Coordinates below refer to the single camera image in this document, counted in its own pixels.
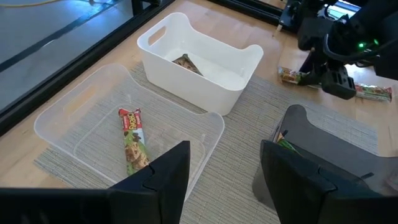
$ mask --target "black metal frame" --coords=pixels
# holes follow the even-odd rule
[[[283,30],[296,33],[297,28],[290,23],[289,7],[294,0],[288,0],[285,9],[258,0],[208,0],[220,6],[238,11],[272,25],[282,25]]]
[[[63,87],[67,86],[87,68],[105,56],[124,39],[129,37],[138,28],[143,26],[147,21],[152,19],[174,1],[175,0],[163,0],[159,5],[151,4],[141,12],[135,11],[137,16],[125,22],[97,44],[83,52],[79,57],[71,61],[68,65],[54,73],[45,83],[37,86],[31,94],[14,103],[14,105],[6,111],[3,111],[0,114],[0,136],[30,115],[39,106],[44,104]],[[134,6],[138,1],[132,0],[132,2]]]

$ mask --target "bin handle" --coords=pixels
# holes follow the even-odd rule
[[[149,38],[152,37],[157,31],[159,31],[163,27],[166,28],[165,33],[164,33],[164,35],[166,35],[167,26],[170,25],[169,21],[174,17],[180,17],[180,21],[183,19],[183,20],[187,21],[189,24],[189,19],[184,13],[181,13],[181,12],[171,13],[170,15],[166,16],[164,19],[162,19],[156,25],[151,27],[147,32],[145,32],[138,38],[138,40],[137,40],[138,47],[140,47],[144,50],[149,50],[151,47],[151,45],[149,45]]]
[[[76,113],[80,108],[84,107],[89,101],[94,100],[97,94],[97,87],[95,85],[89,85],[84,88],[71,99],[67,104],[63,106],[63,112],[68,116]]]

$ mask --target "table surface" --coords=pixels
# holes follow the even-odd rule
[[[261,1],[278,7],[284,6],[278,0]],[[197,31],[233,47],[243,49],[251,44],[260,45],[264,50],[264,56],[255,71],[256,75],[349,118],[372,126],[378,132],[379,154],[385,157],[398,156],[398,139],[393,137],[398,135],[398,119],[394,119],[398,114],[398,100],[393,99],[391,103],[360,98],[346,101],[321,90],[282,84],[276,76],[277,66],[299,69],[308,54],[297,48],[297,39],[294,35],[281,32],[273,37],[275,26],[209,1],[176,0],[0,138],[1,187],[66,187],[62,181],[40,170],[33,163],[34,159],[48,146],[33,129],[36,117],[101,66],[109,63],[120,63],[126,68],[136,66],[141,61],[136,44],[137,38],[171,12],[185,13]],[[371,68],[347,66],[347,69],[356,82],[393,86],[398,90],[397,81],[377,77]]]

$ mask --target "woven placemat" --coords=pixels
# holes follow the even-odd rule
[[[160,96],[194,113],[205,112],[149,83],[142,64],[132,69],[131,75]],[[181,223],[279,223],[275,211],[253,196],[251,184],[260,161],[260,141],[269,138],[292,104],[304,106],[315,126],[367,151],[377,150],[377,133],[369,126],[253,76],[233,110],[223,117],[225,131],[185,202]],[[48,148],[35,163],[71,187],[111,185],[57,149]]]

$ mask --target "granola bar wrapper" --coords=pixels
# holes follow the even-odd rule
[[[392,100],[392,88],[384,88],[380,86],[369,86],[365,84],[355,83],[356,97],[376,100],[376,101],[387,101]]]
[[[141,123],[141,111],[119,109],[124,134],[124,152],[127,160],[127,174],[133,175],[140,169],[148,166],[144,132]]]
[[[195,72],[198,75],[203,76],[199,72],[199,69],[196,67],[196,65],[191,61],[191,59],[189,59],[188,54],[183,54],[181,57],[175,59],[173,63],[176,63],[179,66],[182,66],[188,70]]]
[[[303,72],[297,72],[289,68],[278,67],[278,77],[281,82],[288,82],[297,85],[301,78],[305,75],[306,73]],[[309,85],[309,87],[320,88],[320,85]]]

